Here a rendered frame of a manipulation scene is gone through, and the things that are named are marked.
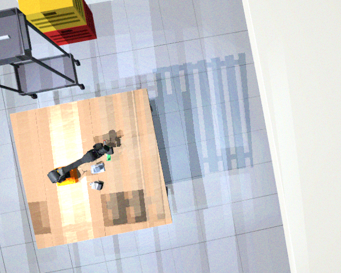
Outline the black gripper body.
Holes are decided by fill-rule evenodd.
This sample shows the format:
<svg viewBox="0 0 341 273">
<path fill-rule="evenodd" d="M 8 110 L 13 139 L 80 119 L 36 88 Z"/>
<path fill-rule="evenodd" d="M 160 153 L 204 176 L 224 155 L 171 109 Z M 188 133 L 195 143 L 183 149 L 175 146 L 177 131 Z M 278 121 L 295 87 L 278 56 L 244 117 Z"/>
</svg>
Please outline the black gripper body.
<svg viewBox="0 0 341 273">
<path fill-rule="evenodd" d="M 113 148 L 109 147 L 109 152 L 107 152 L 108 155 L 112 155 L 114 153 Z"/>
</svg>

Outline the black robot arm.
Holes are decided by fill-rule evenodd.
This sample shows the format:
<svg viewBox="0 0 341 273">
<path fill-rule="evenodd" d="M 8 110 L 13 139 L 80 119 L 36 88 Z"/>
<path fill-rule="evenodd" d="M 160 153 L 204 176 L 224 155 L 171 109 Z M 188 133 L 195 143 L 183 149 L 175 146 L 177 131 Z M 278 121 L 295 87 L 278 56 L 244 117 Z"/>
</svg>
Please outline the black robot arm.
<svg viewBox="0 0 341 273">
<path fill-rule="evenodd" d="M 88 151 L 81 159 L 62 168 L 55 168 L 48 172 L 48 178 L 51 183 L 62 183 L 67 178 L 70 178 L 71 170 L 83 165 L 84 163 L 93 162 L 101 157 L 101 155 L 109 152 L 109 148 L 102 143 L 97 143 L 93 146 L 94 149 Z M 94 151 L 94 152 L 93 152 Z"/>
</svg>

